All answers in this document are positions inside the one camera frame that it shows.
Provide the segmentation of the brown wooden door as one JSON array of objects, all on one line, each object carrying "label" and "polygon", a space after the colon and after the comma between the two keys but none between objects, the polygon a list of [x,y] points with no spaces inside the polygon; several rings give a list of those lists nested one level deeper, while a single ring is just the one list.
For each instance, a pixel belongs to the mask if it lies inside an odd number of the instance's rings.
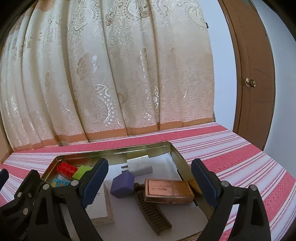
[{"label": "brown wooden door", "polygon": [[[237,97],[233,131],[263,150],[275,104],[275,68],[268,34],[252,1],[219,1],[234,49]],[[245,78],[255,88],[243,86]]]}]

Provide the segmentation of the green toy brick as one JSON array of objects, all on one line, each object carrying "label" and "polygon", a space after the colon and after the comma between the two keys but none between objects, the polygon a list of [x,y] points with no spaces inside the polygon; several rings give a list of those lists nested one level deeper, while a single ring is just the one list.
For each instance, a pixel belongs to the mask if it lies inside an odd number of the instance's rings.
[{"label": "green toy brick", "polygon": [[88,166],[80,166],[77,171],[73,174],[73,180],[80,180],[85,172],[90,171],[92,168]]}]

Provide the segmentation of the brown wooden comb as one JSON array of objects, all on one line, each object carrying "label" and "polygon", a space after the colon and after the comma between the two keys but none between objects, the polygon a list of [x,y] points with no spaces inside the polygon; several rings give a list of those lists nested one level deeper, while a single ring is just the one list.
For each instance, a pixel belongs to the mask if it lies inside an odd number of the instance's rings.
[{"label": "brown wooden comb", "polygon": [[171,230],[171,223],[165,217],[158,205],[144,200],[145,185],[135,183],[133,191],[138,207],[152,230],[157,235],[160,235],[165,230]]}]

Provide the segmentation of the white rectangular box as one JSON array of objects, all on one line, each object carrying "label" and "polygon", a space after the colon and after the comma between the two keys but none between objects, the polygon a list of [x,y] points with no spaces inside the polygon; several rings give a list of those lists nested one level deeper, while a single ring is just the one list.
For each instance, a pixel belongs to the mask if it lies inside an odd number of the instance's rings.
[{"label": "white rectangular box", "polygon": [[93,203],[86,207],[86,212],[95,226],[115,223],[105,183],[101,185]]}]

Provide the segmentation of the brass door knob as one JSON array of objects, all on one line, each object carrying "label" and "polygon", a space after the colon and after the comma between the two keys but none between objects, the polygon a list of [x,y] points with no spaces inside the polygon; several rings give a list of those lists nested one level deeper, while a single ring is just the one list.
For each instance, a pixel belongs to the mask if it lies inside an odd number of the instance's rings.
[{"label": "brass door knob", "polygon": [[256,87],[256,81],[254,79],[245,78],[241,80],[241,83],[243,86],[246,86],[248,88],[255,88]]}]

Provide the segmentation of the cream floral curtain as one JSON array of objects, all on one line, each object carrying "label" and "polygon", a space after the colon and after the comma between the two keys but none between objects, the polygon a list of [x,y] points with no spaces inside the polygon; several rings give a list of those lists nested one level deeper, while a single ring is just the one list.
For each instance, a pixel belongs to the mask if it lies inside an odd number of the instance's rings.
[{"label": "cream floral curtain", "polygon": [[14,151],[213,121],[198,1],[36,1],[1,43],[1,119]]}]

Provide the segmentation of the white charger cube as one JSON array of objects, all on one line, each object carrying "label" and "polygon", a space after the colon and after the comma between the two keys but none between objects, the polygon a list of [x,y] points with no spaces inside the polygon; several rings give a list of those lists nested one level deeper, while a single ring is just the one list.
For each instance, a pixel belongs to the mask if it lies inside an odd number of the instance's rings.
[{"label": "white charger cube", "polygon": [[133,176],[145,175],[153,172],[152,163],[148,155],[127,159],[127,164],[121,166],[121,172],[128,171]]}]

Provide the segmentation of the gold metal tin tray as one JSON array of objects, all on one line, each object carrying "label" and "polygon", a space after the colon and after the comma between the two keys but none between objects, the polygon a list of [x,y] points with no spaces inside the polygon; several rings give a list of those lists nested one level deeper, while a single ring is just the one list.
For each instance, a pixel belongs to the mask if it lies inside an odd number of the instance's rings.
[{"label": "gold metal tin tray", "polygon": [[[92,167],[100,158],[105,158],[110,166],[124,163],[127,164],[127,159],[132,159],[144,155],[148,155],[149,158],[152,158],[165,153],[171,154],[181,180],[189,182],[196,196],[193,202],[201,209],[208,220],[213,212],[213,209],[207,205],[200,190],[198,189],[198,185],[191,173],[190,166],[170,142],[160,142],[156,144],[116,148],[95,152],[58,154],[42,175],[42,179],[47,182],[51,182],[54,178],[56,178],[58,176],[56,167],[62,161],[76,167],[79,167],[81,165]],[[197,240],[202,231],[186,238],[182,238],[181,240]]]}]

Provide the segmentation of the red toy brick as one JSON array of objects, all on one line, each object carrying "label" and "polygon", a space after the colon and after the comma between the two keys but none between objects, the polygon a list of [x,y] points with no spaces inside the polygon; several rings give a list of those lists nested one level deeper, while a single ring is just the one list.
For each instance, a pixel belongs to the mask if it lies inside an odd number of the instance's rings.
[{"label": "red toy brick", "polygon": [[63,176],[64,178],[72,181],[73,180],[73,175],[76,173],[78,170],[77,167],[72,166],[66,162],[61,162],[57,166],[57,172],[59,175]]}]

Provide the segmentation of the teal printed toy brick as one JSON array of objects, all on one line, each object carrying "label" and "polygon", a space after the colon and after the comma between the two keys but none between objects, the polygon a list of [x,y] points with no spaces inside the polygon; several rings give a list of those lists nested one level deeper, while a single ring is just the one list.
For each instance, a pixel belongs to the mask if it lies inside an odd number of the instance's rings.
[{"label": "teal printed toy brick", "polygon": [[67,186],[69,183],[70,183],[70,181],[64,181],[64,180],[60,180],[58,178],[54,178],[53,181],[51,182],[51,186],[53,188],[63,187],[63,186]]}]

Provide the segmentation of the purple cube block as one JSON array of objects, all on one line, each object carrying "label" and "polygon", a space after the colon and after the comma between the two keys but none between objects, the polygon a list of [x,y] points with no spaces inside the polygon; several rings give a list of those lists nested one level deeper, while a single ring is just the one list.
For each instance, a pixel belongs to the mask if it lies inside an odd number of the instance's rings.
[{"label": "purple cube block", "polygon": [[133,189],[134,175],[129,171],[124,171],[112,180],[110,193],[116,198],[123,198],[130,195]]}]

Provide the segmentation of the pink striped tablecloth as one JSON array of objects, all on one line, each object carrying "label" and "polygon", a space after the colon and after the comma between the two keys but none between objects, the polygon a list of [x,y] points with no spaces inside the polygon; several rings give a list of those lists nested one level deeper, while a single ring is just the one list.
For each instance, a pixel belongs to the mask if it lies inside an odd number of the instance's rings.
[{"label": "pink striped tablecloth", "polygon": [[187,163],[199,158],[230,184],[255,184],[262,196],[272,240],[281,240],[295,220],[295,178],[259,148],[217,123],[177,128],[133,137],[111,138],[94,143],[45,147],[6,155],[1,168],[10,177],[1,190],[1,204],[11,201],[30,170],[44,173],[56,156],[102,151],[168,141]]}]

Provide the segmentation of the copper brown box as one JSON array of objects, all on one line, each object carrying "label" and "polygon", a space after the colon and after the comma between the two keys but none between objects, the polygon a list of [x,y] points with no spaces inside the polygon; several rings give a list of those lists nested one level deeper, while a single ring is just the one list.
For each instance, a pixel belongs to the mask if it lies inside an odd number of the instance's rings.
[{"label": "copper brown box", "polygon": [[151,203],[191,203],[195,196],[187,181],[145,179],[144,200]]}]

